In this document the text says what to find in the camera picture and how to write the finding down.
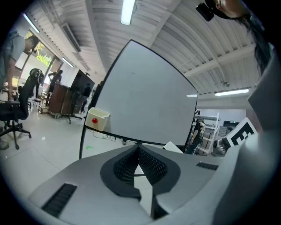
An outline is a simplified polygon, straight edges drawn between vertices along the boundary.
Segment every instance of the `white box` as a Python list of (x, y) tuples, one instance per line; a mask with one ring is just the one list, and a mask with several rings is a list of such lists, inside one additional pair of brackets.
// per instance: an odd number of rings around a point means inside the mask
[(93, 107), (88, 112), (85, 125), (98, 131), (103, 131), (109, 116), (108, 112)]

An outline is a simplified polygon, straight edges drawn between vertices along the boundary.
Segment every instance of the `person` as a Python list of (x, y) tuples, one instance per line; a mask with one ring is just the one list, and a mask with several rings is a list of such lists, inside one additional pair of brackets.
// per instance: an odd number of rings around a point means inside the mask
[[(92, 89), (90, 87), (90, 83), (87, 83), (87, 87), (85, 88), (83, 95), (88, 98), (91, 94), (91, 91), (92, 91)], [(87, 99), (83, 102), (83, 105), (81, 107), (81, 112), (85, 112), (84, 108), (85, 108), (85, 105), (87, 104), (87, 102), (88, 102)]]
[(49, 76), (49, 79), (50, 79), (50, 86), (49, 86), (49, 94), (47, 95), (47, 99), (50, 99), (50, 92), (52, 93), (54, 91), (54, 87), (56, 85), (56, 83), (60, 83), (61, 82), (61, 74), (62, 74), (62, 70), (59, 70), (58, 72), (54, 72), (54, 73), (50, 73), (48, 76)]
[[(17, 60), (20, 58), (22, 52), (35, 50), (38, 42), (39, 40), (36, 36), (30, 36), (24, 39), (17, 31), (8, 33), (0, 50), (0, 90), (3, 88), (4, 83), (8, 82), (8, 100), (11, 100), (13, 95), (12, 81)], [(0, 150), (6, 150), (7, 148), (9, 148), (9, 144), (1, 141), (0, 138)]]
[(196, 147), (202, 142), (205, 132), (205, 124), (203, 119), (199, 119), (195, 125), (192, 139), (189, 144), (189, 148), (186, 151), (187, 154), (193, 155)]
[(272, 55), (272, 46), (264, 38), (262, 23), (242, 0), (205, 0), (205, 2), (213, 14), (235, 20), (252, 34), (256, 43), (255, 58), (262, 74)]

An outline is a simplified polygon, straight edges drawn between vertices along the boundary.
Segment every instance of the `red button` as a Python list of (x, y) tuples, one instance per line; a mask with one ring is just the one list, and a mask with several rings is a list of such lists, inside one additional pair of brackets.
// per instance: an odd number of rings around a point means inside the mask
[(93, 122), (93, 123), (97, 123), (97, 118), (93, 118), (93, 119), (92, 119), (92, 122)]

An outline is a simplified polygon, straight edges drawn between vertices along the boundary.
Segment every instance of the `man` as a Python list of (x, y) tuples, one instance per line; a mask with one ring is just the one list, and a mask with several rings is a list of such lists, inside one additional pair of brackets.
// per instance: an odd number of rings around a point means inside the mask
[(50, 79), (50, 86), (49, 86), (49, 90), (48, 92), (53, 92), (54, 91), (54, 87), (56, 85), (56, 83), (60, 83), (61, 82), (61, 74), (62, 74), (62, 70), (58, 71), (58, 72), (54, 72), (54, 73), (50, 73), (49, 74), (49, 79)]
[[(19, 36), (17, 31), (8, 33), (8, 36), (0, 50), (0, 90), (5, 82), (8, 82), (8, 100), (13, 95), (13, 75), (15, 73), (15, 64), (20, 58), (22, 52), (34, 50), (39, 40), (36, 36), (24, 39)], [(0, 150), (6, 150), (9, 144), (0, 139)]]
[(202, 142), (205, 132), (205, 124), (203, 119), (198, 119), (198, 122), (195, 125), (192, 139), (189, 144), (189, 148), (186, 151), (187, 154), (193, 155), (196, 147)]
[[(88, 98), (91, 94), (91, 91), (92, 90), (91, 90), (91, 87), (90, 87), (90, 83), (87, 83), (87, 87), (85, 88), (83, 95)], [(81, 112), (85, 112), (84, 108), (85, 108), (86, 104), (87, 104), (87, 99), (83, 102), (83, 105), (81, 107)]]

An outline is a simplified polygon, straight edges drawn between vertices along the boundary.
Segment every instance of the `black frame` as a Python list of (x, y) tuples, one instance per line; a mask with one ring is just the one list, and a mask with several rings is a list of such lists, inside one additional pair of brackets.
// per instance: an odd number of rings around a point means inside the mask
[[(118, 56), (116, 57), (116, 59), (114, 60), (114, 62), (112, 63), (112, 65), (110, 66), (110, 69), (108, 70), (104, 80), (102, 81), (102, 84), (101, 84), (101, 88), (99, 88), (98, 91), (95, 92), (94, 96), (93, 96), (93, 99), (90, 103), (91, 107), (95, 107), (96, 106), (96, 103), (98, 101), (98, 98), (101, 94), (101, 91), (104, 87), (104, 84), (109, 76), (109, 74), (111, 73), (113, 67), (115, 66), (117, 60), (119, 59), (120, 55), (123, 53), (124, 49), (127, 47), (127, 45), (131, 42), (135, 42), (147, 49), (149, 49), (150, 51), (152, 51), (154, 54), (158, 55), (160, 58), (162, 58), (163, 60), (165, 60), (167, 63), (169, 63), (174, 69), (176, 69), (177, 72), (179, 72), (190, 84), (191, 86), (196, 90), (196, 88), (193, 86), (193, 84), (176, 68), (174, 67), (169, 61), (167, 61), (165, 58), (163, 58), (161, 55), (159, 55), (158, 53), (156, 53), (155, 51), (153, 51), (152, 49), (148, 48), (147, 46), (133, 40), (133, 39), (130, 39), (128, 41), (128, 43), (124, 46), (124, 48), (120, 51), (120, 53), (118, 54)], [(195, 105), (195, 109), (194, 109), (194, 115), (195, 115), (195, 111), (196, 111), (196, 108), (197, 108), (197, 101), (198, 101), (198, 97), (196, 99), (196, 105)], [(82, 130), (82, 136), (81, 136), (81, 141), (80, 141), (80, 150), (79, 150), (79, 159), (82, 158), (82, 153), (83, 153), (83, 143), (84, 143), (84, 138), (85, 138), (85, 133), (86, 133), (86, 128), (90, 129), (90, 130), (93, 130), (93, 131), (96, 131), (96, 132), (99, 132), (99, 133), (102, 133), (102, 134), (106, 134), (106, 135), (110, 135), (110, 136), (113, 136), (113, 137), (116, 137), (116, 138), (121, 138), (121, 139), (126, 139), (126, 140), (130, 140), (130, 141), (134, 141), (134, 142), (141, 142), (141, 143), (146, 143), (146, 144), (152, 144), (152, 145), (165, 145), (165, 143), (155, 143), (155, 142), (147, 142), (147, 141), (142, 141), (142, 140), (138, 140), (138, 139), (134, 139), (134, 138), (127, 138), (127, 137), (123, 137), (123, 136), (120, 136), (120, 135), (116, 135), (116, 134), (112, 134), (112, 133), (108, 133), (108, 132), (105, 132), (105, 131), (98, 131), (98, 130), (95, 130), (91, 127), (88, 127), (85, 125), (84, 123), (84, 126), (83, 126), (83, 130)], [(178, 148), (184, 150), (187, 146), (187, 142), (188, 142), (188, 139), (189, 139), (189, 136), (190, 136), (190, 132), (187, 136), (187, 140), (185, 142), (184, 145), (177, 145)]]

